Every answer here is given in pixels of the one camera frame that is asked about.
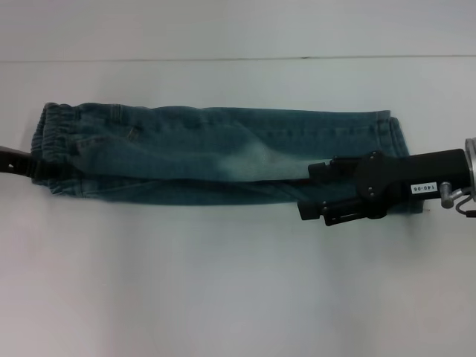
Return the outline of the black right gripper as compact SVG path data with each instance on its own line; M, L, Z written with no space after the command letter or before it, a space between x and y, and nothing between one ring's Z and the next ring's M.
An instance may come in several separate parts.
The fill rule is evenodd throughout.
M326 226L357 219L381 218L405 202L440 199L452 208L467 191L467 159L462 149L390 157L381 152L365 156L336 156L310 164L309 180L315 183L351 181L358 197L336 202L298 202L303 221L320 219Z

